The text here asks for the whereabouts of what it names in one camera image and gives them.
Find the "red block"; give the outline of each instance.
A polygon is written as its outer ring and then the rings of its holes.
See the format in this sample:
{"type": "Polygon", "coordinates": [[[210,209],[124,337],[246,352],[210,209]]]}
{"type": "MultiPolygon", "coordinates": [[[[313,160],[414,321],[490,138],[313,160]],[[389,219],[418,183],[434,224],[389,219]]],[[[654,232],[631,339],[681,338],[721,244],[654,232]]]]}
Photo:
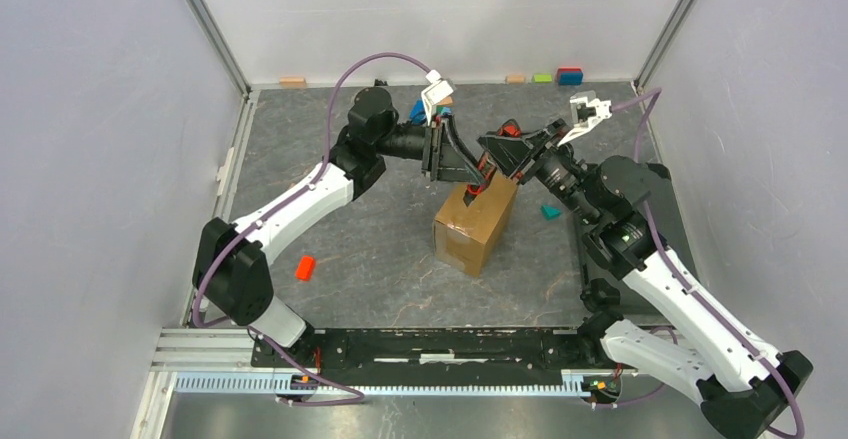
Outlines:
{"type": "Polygon", "coordinates": [[[295,271],[294,277],[301,281],[308,281],[312,278],[312,271],[314,270],[315,258],[312,256],[303,256],[300,260],[300,264],[297,266],[297,271],[295,271]]]}

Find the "brown box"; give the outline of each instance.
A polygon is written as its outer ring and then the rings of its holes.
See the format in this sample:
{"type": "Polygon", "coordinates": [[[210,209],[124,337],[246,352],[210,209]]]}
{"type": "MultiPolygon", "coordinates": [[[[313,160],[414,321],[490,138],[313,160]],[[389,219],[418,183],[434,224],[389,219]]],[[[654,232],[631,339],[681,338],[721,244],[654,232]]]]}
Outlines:
{"type": "Polygon", "coordinates": [[[433,239],[436,259],[477,277],[501,237],[518,185],[495,174],[489,187],[466,206],[466,185],[458,185],[436,214],[433,239]]]}

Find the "cable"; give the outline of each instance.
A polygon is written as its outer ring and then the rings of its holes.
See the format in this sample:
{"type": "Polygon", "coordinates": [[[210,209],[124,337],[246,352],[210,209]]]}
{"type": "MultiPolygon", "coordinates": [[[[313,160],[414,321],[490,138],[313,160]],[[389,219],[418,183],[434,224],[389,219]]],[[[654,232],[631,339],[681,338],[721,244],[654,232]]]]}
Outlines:
{"type": "MultiPolygon", "coordinates": [[[[628,107],[639,104],[643,101],[651,99],[651,102],[648,103],[648,107],[645,108],[645,112],[642,113],[642,118],[639,121],[639,126],[636,130],[636,141],[633,146],[633,160],[639,162],[639,150],[642,145],[642,135],[645,132],[645,127],[648,124],[649,117],[651,115],[651,111],[654,109],[654,104],[656,104],[657,99],[662,92],[661,88],[656,88],[649,91],[646,94],[643,94],[639,97],[631,99],[629,101],[623,102],[611,108],[612,111],[618,112],[622,111],[628,107]]],[[[654,246],[659,252],[662,261],[668,267],[671,275],[674,276],[675,279],[680,283],[681,286],[685,290],[692,289],[692,283],[690,283],[680,272],[668,254],[665,252],[665,247],[662,244],[662,240],[660,239],[660,235],[657,232],[657,224],[654,221],[654,215],[651,212],[651,207],[648,205],[648,202],[645,201],[644,204],[645,209],[645,220],[648,222],[648,229],[651,233],[651,239],[654,241],[654,246]]],[[[728,321],[712,304],[710,304],[707,299],[701,295],[698,291],[692,291],[690,293],[699,304],[701,304],[704,309],[706,309],[727,331],[737,340],[742,346],[750,353],[753,357],[759,357],[760,351],[748,340],[741,332],[739,332],[733,325],[728,321]]],[[[804,419],[801,417],[801,408],[798,406],[798,401],[795,398],[795,394],[792,393],[792,389],[789,387],[789,384],[786,383],[786,379],[777,371],[777,369],[769,362],[768,358],[761,358],[759,360],[760,364],[769,372],[769,374],[774,377],[775,381],[777,381],[778,387],[780,387],[781,392],[783,392],[784,397],[786,398],[786,402],[789,404],[789,408],[792,411],[792,418],[795,420],[795,434],[789,434],[787,432],[783,432],[779,429],[775,429],[771,426],[766,428],[767,431],[772,434],[784,438],[784,439],[802,439],[806,435],[806,428],[804,427],[804,419]]]]}
{"type": "MultiPolygon", "coordinates": [[[[264,222],[268,221],[274,214],[280,212],[283,208],[285,208],[286,206],[288,206],[289,204],[291,204],[292,202],[297,200],[300,196],[305,194],[309,190],[310,184],[311,185],[317,184],[318,181],[320,181],[321,178],[324,177],[324,173],[326,172],[327,167],[329,167],[329,164],[330,164],[330,148],[332,147],[332,137],[331,137],[332,130],[331,130],[330,125],[333,121],[333,106],[336,103],[336,99],[339,95],[339,90],[341,89],[342,84],[344,84],[344,81],[347,80],[347,78],[350,77],[350,75],[353,74],[354,71],[356,71],[357,69],[362,67],[364,64],[367,64],[367,63],[374,61],[376,59],[381,59],[381,58],[385,58],[385,57],[394,57],[394,58],[397,58],[397,59],[402,59],[404,61],[410,62],[410,63],[418,66],[424,72],[430,72],[430,68],[427,67],[423,62],[421,62],[418,59],[415,59],[413,57],[407,56],[406,54],[401,54],[401,53],[398,53],[398,52],[381,52],[381,53],[377,53],[377,54],[372,54],[372,55],[366,57],[365,59],[362,59],[361,61],[352,65],[347,71],[344,72],[344,74],[342,74],[342,76],[339,78],[339,80],[336,81],[336,85],[333,86],[333,92],[332,92],[332,94],[330,94],[330,100],[329,100],[329,103],[327,105],[326,136],[324,137],[324,157],[321,160],[321,167],[318,169],[318,173],[315,175],[315,177],[311,181],[309,181],[308,185],[305,185],[304,187],[298,189],[291,196],[287,197],[286,199],[281,201],[279,204],[270,208],[257,221],[254,221],[251,224],[249,224],[232,241],[230,241],[226,246],[224,246],[224,248],[221,250],[220,253],[218,253],[218,255],[215,257],[215,260],[212,261],[212,264],[209,265],[209,269],[206,271],[206,273],[203,275],[203,278],[200,280],[200,283],[197,286],[197,293],[195,294],[194,301],[192,302],[191,320],[192,320],[192,323],[195,325],[195,327],[198,327],[198,328],[212,327],[214,325],[220,324],[221,322],[223,322],[227,319],[227,317],[224,316],[224,317],[215,319],[213,321],[203,322],[203,319],[200,317],[200,302],[201,302],[201,300],[203,300],[203,296],[206,294],[206,289],[207,289],[207,287],[209,287],[209,282],[212,280],[212,277],[215,276],[215,273],[218,271],[218,268],[221,267],[221,264],[224,262],[224,260],[227,258],[227,256],[233,251],[233,249],[235,249],[236,245],[238,245],[239,242],[241,242],[244,238],[246,238],[248,235],[250,235],[250,233],[252,233],[253,231],[255,231],[257,229],[257,227],[258,227],[257,224],[264,223],[264,222]]],[[[289,356],[279,344],[274,342],[273,339],[271,339],[268,336],[264,336],[264,335],[263,335],[263,337],[265,338],[265,341],[268,342],[268,344],[271,346],[271,348],[274,349],[278,354],[280,354],[280,356],[282,356],[282,358],[285,359],[286,362],[291,364],[292,367],[299,370],[300,372],[302,372],[306,376],[309,376],[312,379],[315,379],[316,381],[318,381],[322,384],[325,384],[325,385],[328,385],[328,386],[331,386],[331,387],[335,387],[337,389],[341,389],[345,392],[350,392],[351,394],[354,394],[354,395],[357,396],[356,398],[351,398],[351,399],[340,399],[340,400],[324,401],[324,402],[317,402],[317,403],[297,403],[298,405],[308,405],[309,407],[332,406],[332,405],[341,405],[341,404],[354,404],[356,402],[362,402],[362,400],[364,399],[364,397],[365,397],[364,394],[362,394],[359,391],[356,391],[356,390],[351,389],[351,388],[346,387],[346,386],[342,386],[341,384],[337,384],[337,383],[332,382],[328,379],[324,379],[323,377],[319,376],[318,374],[307,371],[306,368],[304,368],[303,366],[298,364],[294,359],[292,359],[292,357],[289,356]]]]}
{"type": "MultiPolygon", "coordinates": [[[[672,342],[677,344],[677,335],[674,334],[674,329],[672,329],[668,326],[657,326],[657,327],[651,329],[651,334],[656,334],[659,331],[668,331],[668,333],[671,334],[672,342]]],[[[594,403],[594,405],[592,406],[592,409],[620,409],[622,407],[630,407],[630,406],[635,406],[637,404],[642,404],[643,402],[646,402],[646,401],[656,397],[665,388],[666,388],[665,384],[660,384],[659,387],[657,387],[653,391],[645,394],[642,397],[637,397],[636,399],[629,399],[627,401],[616,401],[612,404],[594,403]]]]}

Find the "gray floor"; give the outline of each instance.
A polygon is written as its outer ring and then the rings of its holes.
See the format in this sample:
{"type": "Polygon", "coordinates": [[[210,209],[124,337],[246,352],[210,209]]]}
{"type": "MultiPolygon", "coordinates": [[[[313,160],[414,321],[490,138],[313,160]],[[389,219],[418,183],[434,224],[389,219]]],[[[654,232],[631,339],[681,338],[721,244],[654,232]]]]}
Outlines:
{"type": "MultiPolygon", "coordinates": [[[[594,89],[613,103],[633,97],[625,83],[464,85],[454,94],[461,137],[479,153],[478,134],[515,118],[522,128],[569,118],[568,99],[594,89]]],[[[333,133],[346,122],[359,88],[344,89],[333,133]]],[[[402,118],[421,88],[390,87],[402,118]]],[[[259,96],[232,218],[261,207],[302,179],[320,160],[327,89],[270,90],[259,96]]],[[[575,143],[600,161],[630,155],[638,109],[618,114],[575,143]]],[[[655,157],[647,144],[642,157],[655,157]]],[[[298,238],[271,269],[277,296],[318,327],[568,326],[587,315],[570,221],[546,221],[542,204],[559,205],[537,181],[523,186],[509,226],[479,278],[433,257],[432,223],[452,184],[431,183],[420,162],[387,158],[387,173],[351,205],[298,238]],[[312,280],[295,279],[303,255],[318,259],[312,280]]]]}
{"type": "MultiPolygon", "coordinates": [[[[624,378],[624,399],[656,387],[624,378]]],[[[698,406],[674,390],[649,403],[592,412],[570,398],[370,397],[361,406],[294,409],[273,397],[177,394],[163,439],[297,437],[718,439],[698,406]]]]}

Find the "white wall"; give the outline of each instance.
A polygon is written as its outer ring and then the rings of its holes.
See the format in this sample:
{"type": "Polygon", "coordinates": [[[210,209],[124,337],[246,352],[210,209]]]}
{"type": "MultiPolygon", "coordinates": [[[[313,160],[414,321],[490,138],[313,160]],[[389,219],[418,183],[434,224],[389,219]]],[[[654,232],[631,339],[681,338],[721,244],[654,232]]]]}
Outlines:
{"type": "Polygon", "coordinates": [[[0,437],[127,437],[238,94],[184,0],[0,0],[0,45],[0,437]]]}
{"type": "MultiPolygon", "coordinates": [[[[360,58],[405,52],[460,81],[582,66],[632,79],[677,0],[206,0],[248,80],[334,83],[360,58]]],[[[411,66],[364,69],[423,80],[411,66]]]]}
{"type": "Polygon", "coordinates": [[[816,367],[801,394],[808,437],[848,427],[846,7],[698,0],[652,81],[702,280],[816,367]]]}

